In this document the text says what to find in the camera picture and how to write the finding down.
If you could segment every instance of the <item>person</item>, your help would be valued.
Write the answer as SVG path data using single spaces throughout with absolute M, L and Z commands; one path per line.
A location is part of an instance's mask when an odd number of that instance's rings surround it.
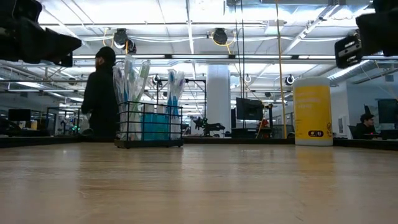
M 113 66 L 116 54 L 103 47 L 95 55 L 95 72 L 87 81 L 81 112 L 91 113 L 89 124 L 94 137 L 114 139 L 118 130 L 118 102 L 113 87 Z
M 374 120 L 372 114 L 362 114 L 361 122 L 356 125 L 356 137 L 358 139 L 373 139 L 372 134 L 377 134 L 374 129 Z

